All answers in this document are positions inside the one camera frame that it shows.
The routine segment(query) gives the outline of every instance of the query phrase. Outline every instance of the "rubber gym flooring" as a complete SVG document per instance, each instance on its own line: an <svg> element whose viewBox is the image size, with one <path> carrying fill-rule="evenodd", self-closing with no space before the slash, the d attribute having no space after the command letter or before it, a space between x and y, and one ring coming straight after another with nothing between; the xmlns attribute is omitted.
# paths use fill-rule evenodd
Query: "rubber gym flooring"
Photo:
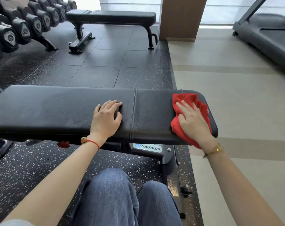
<svg viewBox="0 0 285 226"><path fill-rule="evenodd" d="M151 27L158 34L158 26ZM36 41L20 45L0 60L0 87L13 84L81 86L107 88L173 89L173 71L167 42L160 41L148 50L147 32L140 26L84 25L96 37L80 55L68 53L68 42L76 32L65 22L44 36L60 49L45 51ZM26 147L15 143L0 160L0 222L47 174L68 157L77 146L62 149L56 142L43 141ZM181 185L194 189L185 199L187 218L183 225L203 225L187 146L176 146L180 162ZM83 183L108 167L122 168L138 189L149 180L161 181L157 160L101 150L90 164ZM78 194L66 210L59 225L70 225Z"/></svg>

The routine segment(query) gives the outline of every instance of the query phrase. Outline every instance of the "wooden pillar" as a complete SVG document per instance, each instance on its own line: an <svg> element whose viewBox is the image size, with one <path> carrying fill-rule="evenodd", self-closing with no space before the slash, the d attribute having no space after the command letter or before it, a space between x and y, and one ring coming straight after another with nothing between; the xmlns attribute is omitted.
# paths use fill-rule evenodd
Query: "wooden pillar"
<svg viewBox="0 0 285 226"><path fill-rule="evenodd" d="M207 0L161 0L159 39L195 41Z"/></svg>

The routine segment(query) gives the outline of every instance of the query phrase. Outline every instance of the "red cloth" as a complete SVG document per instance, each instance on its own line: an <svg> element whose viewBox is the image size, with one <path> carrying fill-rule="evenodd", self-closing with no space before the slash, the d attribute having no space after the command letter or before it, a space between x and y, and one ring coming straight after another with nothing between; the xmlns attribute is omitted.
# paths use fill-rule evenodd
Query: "red cloth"
<svg viewBox="0 0 285 226"><path fill-rule="evenodd" d="M199 108L202 116L204 117L206 123L208 124L210 132L211 132L210 122L209 122L209 118L208 118L208 107L207 107L207 104L204 104L203 102L199 101L197 94L193 94L193 93L173 94L173 108L174 108L174 110L176 112L176 116L175 116L175 118L171 122L172 130L178 137L180 137L181 139L185 140L190 145L193 145L193 146L195 146L197 148L200 148L199 144L195 140L190 139L184 133L184 131L182 130L182 128L180 126L178 116L179 116L179 114L182 114L182 111L178 108L178 106L176 105L176 102L179 102L180 104L182 104L182 102L181 102L182 100L184 100L192 108L194 108L193 107L193 102L195 103L197 108Z"/></svg>

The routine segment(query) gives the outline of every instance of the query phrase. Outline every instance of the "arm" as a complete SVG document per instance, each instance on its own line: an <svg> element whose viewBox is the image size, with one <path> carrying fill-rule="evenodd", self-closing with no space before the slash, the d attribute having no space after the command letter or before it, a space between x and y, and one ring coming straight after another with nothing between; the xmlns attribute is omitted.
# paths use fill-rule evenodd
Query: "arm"
<svg viewBox="0 0 285 226"><path fill-rule="evenodd" d="M122 103L105 102L93 114L87 137L102 146L117 131L122 115L113 115ZM98 151L96 144L86 142L47 175L4 219L22 219L35 226L56 226L67 209L77 188Z"/></svg>
<svg viewBox="0 0 285 226"><path fill-rule="evenodd" d="M193 109L184 101L182 103L184 106L177 104L183 112L183 115L179 115L180 125L190 138L197 141L204 153L208 154L208 161L236 224L284 226L227 153L224 151L212 153L218 142L211 135L207 123L195 104Z"/></svg>

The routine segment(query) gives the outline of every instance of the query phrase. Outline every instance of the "jeans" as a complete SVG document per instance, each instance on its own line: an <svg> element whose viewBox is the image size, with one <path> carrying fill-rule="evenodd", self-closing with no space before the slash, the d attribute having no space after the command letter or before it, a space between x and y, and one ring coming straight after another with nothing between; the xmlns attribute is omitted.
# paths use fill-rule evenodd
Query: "jeans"
<svg viewBox="0 0 285 226"><path fill-rule="evenodd" d="M180 226L166 185L148 181L136 192L121 169L108 168L89 180L73 212L74 226Z"/></svg>

